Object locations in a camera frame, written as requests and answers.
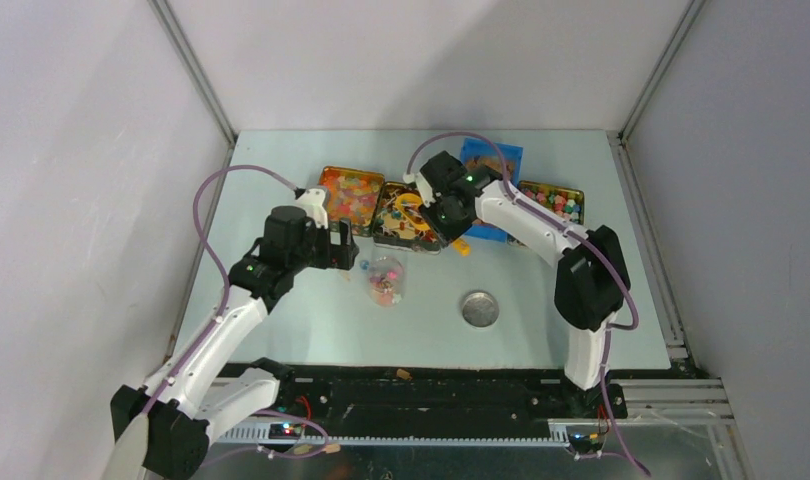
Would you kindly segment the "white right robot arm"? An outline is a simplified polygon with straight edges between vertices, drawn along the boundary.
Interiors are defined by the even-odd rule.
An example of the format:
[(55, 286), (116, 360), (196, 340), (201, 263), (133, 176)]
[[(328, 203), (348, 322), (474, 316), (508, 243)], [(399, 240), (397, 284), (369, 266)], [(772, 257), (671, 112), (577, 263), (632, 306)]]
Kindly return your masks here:
[(614, 230), (596, 230), (564, 220), (518, 190), (507, 166), (469, 169), (443, 151), (420, 169), (408, 167), (405, 182), (418, 190), (419, 211), (443, 246), (450, 245), (475, 221), (493, 225), (536, 252), (555, 272), (554, 305), (568, 323), (564, 375), (571, 382), (562, 392), (566, 411), (587, 418), (603, 403), (598, 385), (607, 373), (610, 332), (628, 307), (630, 323), (639, 313), (630, 293), (631, 280)]

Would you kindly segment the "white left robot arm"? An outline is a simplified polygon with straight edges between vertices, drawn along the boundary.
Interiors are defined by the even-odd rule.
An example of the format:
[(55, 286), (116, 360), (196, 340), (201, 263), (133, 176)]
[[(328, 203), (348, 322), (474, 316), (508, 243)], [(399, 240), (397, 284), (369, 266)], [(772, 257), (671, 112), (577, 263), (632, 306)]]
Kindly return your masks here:
[(350, 270), (359, 253), (351, 223), (341, 219), (331, 239), (322, 207), (279, 206), (262, 236), (223, 273), (219, 303), (182, 351), (143, 385), (123, 385), (111, 400), (115, 446), (106, 479), (136, 479), (149, 470), (167, 479), (189, 479), (224, 433), (266, 409), (285, 416), (297, 403), (296, 388), (271, 363), (252, 366), (216, 393), (209, 390), (242, 341), (274, 310), (299, 273)]

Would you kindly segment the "clear plastic jar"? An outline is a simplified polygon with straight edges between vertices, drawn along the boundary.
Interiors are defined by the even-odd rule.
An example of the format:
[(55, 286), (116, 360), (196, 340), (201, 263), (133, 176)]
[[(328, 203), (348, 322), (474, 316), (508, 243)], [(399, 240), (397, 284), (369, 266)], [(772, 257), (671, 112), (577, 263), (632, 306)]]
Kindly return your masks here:
[(399, 259), (391, 255), (371, 260), (367, 267), (370, 298), (382, 307), (393, 307), (404, 297), (406, 272)]

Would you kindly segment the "orange plastic scoop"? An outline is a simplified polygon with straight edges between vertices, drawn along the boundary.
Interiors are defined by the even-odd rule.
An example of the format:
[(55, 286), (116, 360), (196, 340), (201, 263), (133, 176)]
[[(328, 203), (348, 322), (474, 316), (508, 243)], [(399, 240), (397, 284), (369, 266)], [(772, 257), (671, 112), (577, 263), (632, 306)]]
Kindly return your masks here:
[[(399, 194), (394, 200), (394, 208), (413, 226), (413, 228), (416, 231), (426, 232), (430, 231), (431, 227), (419, 213), (419, 207), (422, 204), (423, 202), (421, 197), (414, 193)], [(462, 238), (452, 241), (451, 246), (463, 257), (470, 255), (470, 246)]]

